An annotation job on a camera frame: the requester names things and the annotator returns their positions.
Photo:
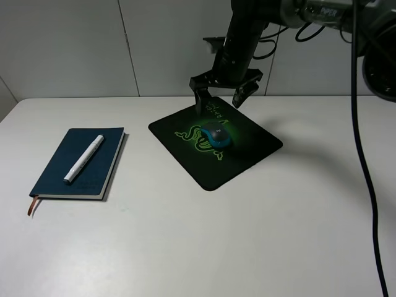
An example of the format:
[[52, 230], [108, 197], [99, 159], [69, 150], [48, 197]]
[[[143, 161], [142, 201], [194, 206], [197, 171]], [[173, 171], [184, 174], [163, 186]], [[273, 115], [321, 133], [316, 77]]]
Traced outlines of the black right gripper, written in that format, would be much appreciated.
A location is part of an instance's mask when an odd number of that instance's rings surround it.
[[214, 54], [211, 70], [190, 78], [197, 112], [203, 112], [211, 99], [209, 87], [236, 89], [232, 100], [235, 108], [259, 89], [257, 82], [261, 81], [263, 73], [249, 67], [257, 45], [257, 41], [234, 44], [233, 40], [225, 40], [223, 51]]

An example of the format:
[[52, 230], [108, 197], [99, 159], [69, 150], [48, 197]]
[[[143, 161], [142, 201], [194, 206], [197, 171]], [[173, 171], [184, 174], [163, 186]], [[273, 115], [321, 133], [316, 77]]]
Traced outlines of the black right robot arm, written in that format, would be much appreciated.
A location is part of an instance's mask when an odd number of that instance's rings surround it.
[[262, 36], [269, 24], [300, 30], [317, 24], [352, 34], [368, 89], [395, 101], [395, 1], [232, 1], [231, 9], [226, 36], [205, 39], [215, 53], [212, 69], [190, 79], [197, 113], [212, 98], [209, 88], [234, 90], [235, 108], [258, 90], [263, 73], [249, 65], [258, 58], [257, 45], [272, 39]]

